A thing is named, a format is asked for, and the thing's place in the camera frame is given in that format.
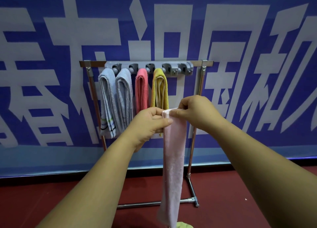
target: finger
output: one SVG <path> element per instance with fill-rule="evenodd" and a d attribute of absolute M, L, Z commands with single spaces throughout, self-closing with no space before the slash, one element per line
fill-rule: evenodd
<path fill-rule="evenodd" d="M 154 120 L 154 130 L 163 129 L 169 125 L 171 125 L 173 120 L 171 118 L 161 118 Z"/>
<path fill-rule="evenodd" d="M 152 116 L 162 115 L 162 112 L 164 111 L 163 109 L 160 109 L 158 107 L 151 107 L 151 108 L 148 108 L 147 110 L 152 114 Z"/>
<path fill-rule="evenodd" d="M 170 116 L 176 118 L 186 119 L 188 111 L 186 109 L 172 109 L 170 110 Z"/>
<path fill-rule="evenodd" d="M 192 96 L 183 98 L 183 99 L 180 101 L 178 108 L 179 108 L 179 109 L 187 109 L 188 102 L 189 102 L 189 100 L 191 99 L 191 97 L 192 97 Z"/>
<path fill-rule="evenodd" d="M 155 131 L 156 134 L 163 133 L 163 129 L 158 129 Z"/>
<path fill-rule="evenodd" d="M 152 117 L 153 120 L 157 120 L 157 119 L 161 119 L 161 118 L 163 118 L 161 115 L 154 115 Z"/>

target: gray plastic holder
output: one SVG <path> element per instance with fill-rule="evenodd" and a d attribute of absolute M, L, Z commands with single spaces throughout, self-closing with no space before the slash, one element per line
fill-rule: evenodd
<path fill-rule="evenodd" d="M 105 68 L 111 68 L 115 75 L 123 68 L 129 69 L 131 74 L 137 74 L 141 68 L 145 68 L 148 74 L 153 74 L 156 68 L 160 68 L 163 73 L 171 76 L 179 74 L 192 75 L 194 70 L 194 66 L 190 61 L 107 61 Z"/>

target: person's left arm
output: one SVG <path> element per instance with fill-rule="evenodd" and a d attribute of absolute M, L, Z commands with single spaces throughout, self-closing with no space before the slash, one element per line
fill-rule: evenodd
<path fill-rule="evenodd" d="M 152 107 L 138 113 L 85 177 L 38 227 L 111 227 L 128 164 L 154 133 L 172 123 Z"/>

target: light blue towel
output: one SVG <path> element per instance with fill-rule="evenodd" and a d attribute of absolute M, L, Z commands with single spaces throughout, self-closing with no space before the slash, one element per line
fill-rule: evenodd
<path fill-rule="evenodd" d="M 130 71 L 121 69 L 116 77 L 116 88 L 118 94 L 118 108 L 122 131 L 124 131 L 134 117 L 133 90 Z"/>
<path fill-rule="evenodd" d="M 101 86 L 101 130 L 106 138 L 115 138 L 121 133 L 118 112 L 116 77 L 111 68 L 105 68 L 98 77 Z"/>

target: black baseboard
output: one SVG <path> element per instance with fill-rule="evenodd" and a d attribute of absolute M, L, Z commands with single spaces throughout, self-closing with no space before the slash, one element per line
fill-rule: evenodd
<path fill-rule="evenodd" d="M 303 158 L 292 159 L 292 162 L 299 166 L 317 166 L 317 158 Z M 232 171 L 235 170 L 231 164 L 224 165 L 209 165 L 209 166 L 192 166 L 191 173 L 204 173 L 204 172 L 220 172 L 220 171 Z M 184 174 L 187 173 L 187 167 L 184 168 Z M 34 176 L 21 176 L 21 177 L 8 177 L 0 178 L 0 186 L 25 186 L 44 183 L 58 183 L 58 182 L 72 182 L 79 181 L 85 175 L 85 172 L 74 173 L 61 173 L 50 175 L 34 175 Z M 162 176 L 163 169 L 137 169 L 128 170 L 126 178 L 138 178 L 149 176 Z"/>

